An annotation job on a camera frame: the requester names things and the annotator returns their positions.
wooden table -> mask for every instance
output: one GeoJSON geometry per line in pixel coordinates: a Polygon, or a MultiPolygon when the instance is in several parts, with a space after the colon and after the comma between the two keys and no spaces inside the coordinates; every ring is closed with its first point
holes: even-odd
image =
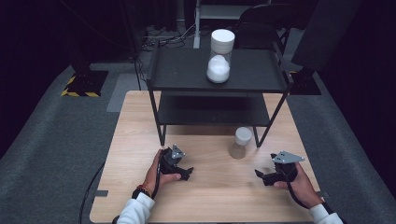
{"type": "MultiPolygon", "coordinates": [[[[266,94],[272,113],[280,94],[266,94]]],[[[301,162],[315,190],[318,182],[306,156],[287,104],[283,104],[272,131],[260,148],[254,139],[244,159],[228,152],[237,127],[169,126],[165,146],[177,144],[186,153],[180,168],[194,167],[188,181],[161,189],[148,222],[302,222],[311,221],[308,211],[287,190],[265,187],[254,170],[274,171],[270,153],[281,150],[304,156],[301,162]]],[[[111,222],[134,188],[145,179],[147,169],[161,148],[149,93],[129,91],[120,112],[106,165],[91,210],[91,221],[111,222]],[[98,196],[108,191],[106,196],[98,196]]]]}

silver metal part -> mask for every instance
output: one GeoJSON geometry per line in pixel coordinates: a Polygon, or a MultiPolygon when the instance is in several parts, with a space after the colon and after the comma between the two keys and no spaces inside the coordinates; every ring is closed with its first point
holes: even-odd
{"type": "Polygon", "coordinates": [[[173,144],[172,146],[172,158],[177,159],[177,158],[182,158],[186,155],[186,153],[182,152],[180,148],[177,147],[176,144],[173,144]]]}
{"type": "Polygon", "coordinates": [[[304,161],[304,157],[301,156],[296,156],[294,154],[291,154],[287,151],[280,151],[274,158],[273,162],[277,163],[292,163],[292,162],[297,162],[297,161],[304,161]]]}

gray carpet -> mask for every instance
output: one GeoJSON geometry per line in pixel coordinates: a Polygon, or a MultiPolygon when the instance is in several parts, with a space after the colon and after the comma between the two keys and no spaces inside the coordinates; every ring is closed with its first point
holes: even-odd
{"type": "MultiPolygon", "coordinates": [[[[293,36],[298,43],[299,33],[293,36]]],[[[149,53],[142,54],[145,74],[149,53]]],[[[130,63],[96,63],[91,68],[109,71],[102,97],[62,97],[74,73],[66,69],[0,160],[0,223],[78,223],[86,189],[106,159],[124,93],[137,90],[130,63]]],[[[320,187],[329,195],[326,200],[348,223],[396,223],[394,198],[315,78],[322,95],[289,96],[288,104],[320,187]]],[[[91,223],[98,181],[88,194],[82,223],[91,223]]]]}

white bottle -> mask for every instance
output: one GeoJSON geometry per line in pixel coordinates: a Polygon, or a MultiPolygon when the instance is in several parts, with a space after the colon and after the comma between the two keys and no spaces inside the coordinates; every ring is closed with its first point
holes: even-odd
{"type": "Polygon", "coordinates": [[[230,155],[235,159],[242,159],[246,155],[246,145],[252,136],[251,130],[246,127],[238,128],[235,132],[235,142],[230,147],[230,155]]]}

white sleeve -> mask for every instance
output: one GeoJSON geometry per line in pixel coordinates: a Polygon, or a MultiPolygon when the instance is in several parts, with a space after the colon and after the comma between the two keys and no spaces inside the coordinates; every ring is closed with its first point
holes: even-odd
{"type": "Polygon", "coordinates": [[[316,224],[342,224],[343,221],[336,213],[329,214],[324,208],[323,204],[318,204],[315,207],[309,209],[309,214],[311,214],[316,224]]]}
{"type": "Polygon", "coordinates": [[[149,210],[155,202],[144,193],[136,199],[130,199],[122,210],[117,224],[143,224],[149,219],[149,210]]]}

